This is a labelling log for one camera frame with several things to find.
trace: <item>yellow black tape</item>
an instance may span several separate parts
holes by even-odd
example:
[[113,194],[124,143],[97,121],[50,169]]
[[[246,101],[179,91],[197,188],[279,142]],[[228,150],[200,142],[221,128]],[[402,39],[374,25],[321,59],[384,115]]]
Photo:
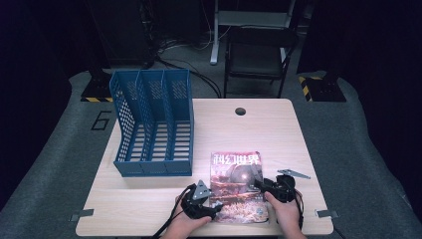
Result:
[[101,103],[101,102],[112,102],[112,98],[81,98],[81,102],[92,102],[92,103]]
[[[310,89],[307,86],[306,79],[307,78],[305,78],[305,77],[299,77],[299,82],[301,83],[302,90],[304,91],[304,95],[305,95],[305,98],[307,99],[307,102],[312,102],[313,101],[313,97],[311,96]],[[311,77],[311,79],[314,79],[314,80],[322,80],[322,78],[319,78],[319,77]]]

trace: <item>right hand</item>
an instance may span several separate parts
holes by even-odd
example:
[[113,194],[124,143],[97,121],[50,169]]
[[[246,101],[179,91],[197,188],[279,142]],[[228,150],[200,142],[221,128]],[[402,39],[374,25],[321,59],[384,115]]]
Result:
[[306,238],[299,227],[299,208],[296,201],[283,203],[270,192],[265,192],[265,197],[276,211],[277,220],[286,238]]

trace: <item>magazine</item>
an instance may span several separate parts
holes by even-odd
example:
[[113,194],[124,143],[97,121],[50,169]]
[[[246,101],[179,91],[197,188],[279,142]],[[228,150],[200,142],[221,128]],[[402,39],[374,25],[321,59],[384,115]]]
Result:
[[263,193],[254,186],[255,179],[263,181],[262,158],[257,151],[212,152],[210,206],[224,204],[214,221],[268,222],[268,208]]

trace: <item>blue file holder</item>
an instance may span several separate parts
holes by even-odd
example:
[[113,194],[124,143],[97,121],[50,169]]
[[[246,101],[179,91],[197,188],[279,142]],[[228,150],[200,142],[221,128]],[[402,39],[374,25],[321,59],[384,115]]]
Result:
[[191,176],[189,71],[115,71],[109,88],[121,129],[114,161],[121,176]]

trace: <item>hand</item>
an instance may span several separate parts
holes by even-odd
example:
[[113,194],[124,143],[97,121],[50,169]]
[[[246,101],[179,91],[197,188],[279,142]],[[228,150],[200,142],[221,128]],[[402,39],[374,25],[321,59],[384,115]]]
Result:
[[212,220],[211,217],[206,216],[199,219],[190,219],[180,206],[180,202],[177,205],[176,210],[174,211],[173,217],[177,215],[171,221],[171,224],[168,226],[164,235],[161,239],[186,239],[192,231],[198,229],[201,226],[204,226]]
[[265,197],[276,211],[277,220],[286,238],[306,238],[299,227],[299,209],[296,201],[283,203],[270,192],[265,192]]

